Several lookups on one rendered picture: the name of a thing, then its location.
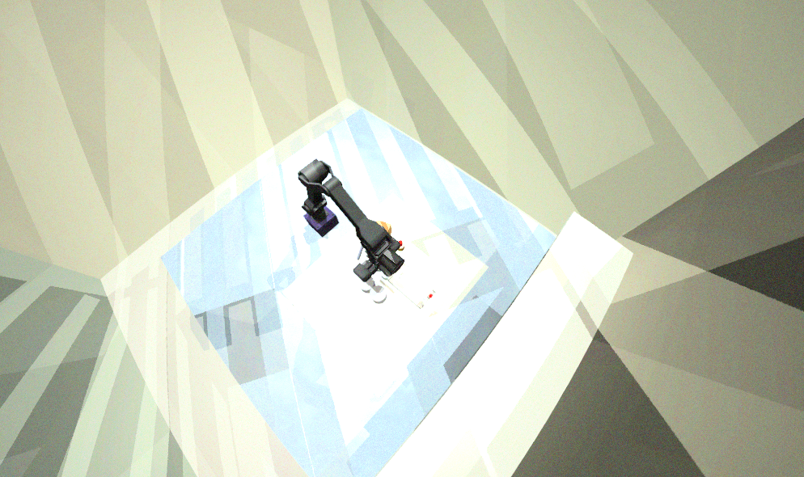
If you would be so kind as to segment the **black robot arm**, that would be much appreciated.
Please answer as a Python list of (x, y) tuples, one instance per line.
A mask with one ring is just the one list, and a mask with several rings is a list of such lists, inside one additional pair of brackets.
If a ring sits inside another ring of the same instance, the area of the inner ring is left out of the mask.
[[(332, 177), (322, 184), (328, 174)], [(378, 270), (390, 277), (402, 267), (405, 260), (390, 248), (394, 242), (389, 233), (361, 211), (327, 163), (314, 159), (298, 171), (298, 179), (307, 189), (308, 198), (301, 207), (309, 217), (317, 223), (326, 218), (329, 212), (324, 207), (327, 205), (326, 196), (329, 197), (355, 228), (356, 236), (367, 255), (375, 260), (379, 259), (375, 265)]]

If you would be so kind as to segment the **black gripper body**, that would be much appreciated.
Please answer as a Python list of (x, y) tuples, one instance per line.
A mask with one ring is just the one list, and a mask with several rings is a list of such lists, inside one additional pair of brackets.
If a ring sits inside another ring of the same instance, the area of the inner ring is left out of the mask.
[[(396, 252), (400, 248), (400, 243), (392, 236), (391, 240), (392, 242), (394, 242), (394, 244), (392, 244), (390, 248), (394, 250), (394, 252)], [(363, 283), (366, 283), (372, 277), (372, 272), (376, 270), (374, 266), (376, 265), (376, 263), (378, 263), (379, 259), (375, 260), (374, 258), (371, 258), (369, 255), (367, 255), (366, 250), (364, 250), (364, 252), (366, 253), (366, 257), (368, 258), (368, 260), (366, 261), (367, 263), (364, 266), (361, 263), (358, 263), (352, 270), (354, 275), (358, 277), (358, 279), (360, 279)]]

